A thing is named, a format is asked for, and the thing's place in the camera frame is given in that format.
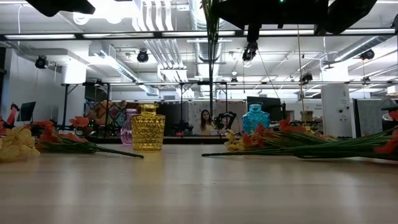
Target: textured glass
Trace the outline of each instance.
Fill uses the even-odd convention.
[[[165,116],[156,114],[157,104],[140,104],[141,114],[132,116],[132,148],[160,151],[163,145]]]
[[[243,132],[251,134],[256,130],[258,124],[269,128],[269,113],[261,111],[261,104],[252,104],[249,107],[249,112],[243,115]]]
[[[136,114],[136,109],[126,109],[126,122],[120,129],[120,139],[125,146],[132,146],[132,122],[131,116]]]

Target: woman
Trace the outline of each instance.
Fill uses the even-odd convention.
[[[201,135],[210,135],[210,130],[215,129],[213,120],[210,118],[210,113],[208,110],[203,110],[200,114],[201,124]]]

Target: wooden table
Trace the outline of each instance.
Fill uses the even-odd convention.
[[[0,223],[398,222],[396,163],[200,156],[223,150],[165,145],[143,160],[43,154],[0,164]]]

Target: camera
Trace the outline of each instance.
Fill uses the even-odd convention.
[[[141,49],[139,51],[139,53],[138,53],[137,61],[140,62],[140,63],[145,63],[145,62],[148,61],[148,59],[149,59],[149,56],[147,54],[147,50],[146,49]]]
[[[35,66],[36,66],[36,68],[39,68],[39,69],[48,68],[49,67],[49,61],[47,61],[47,57],[39,55],[39,58],[36,60]]]

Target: robotic arm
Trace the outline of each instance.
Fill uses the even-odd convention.
[[[226,129],[231,129],[232,124],[234,123],[234,120],[236,118],[236,113],[234,112],[225,112],[225,113],[220,113],[216,118],[215,118],[215,123],[218,129],[223,129],[224,124],[223,124],[223,118],[229,118],[229,122],[226,125]]]

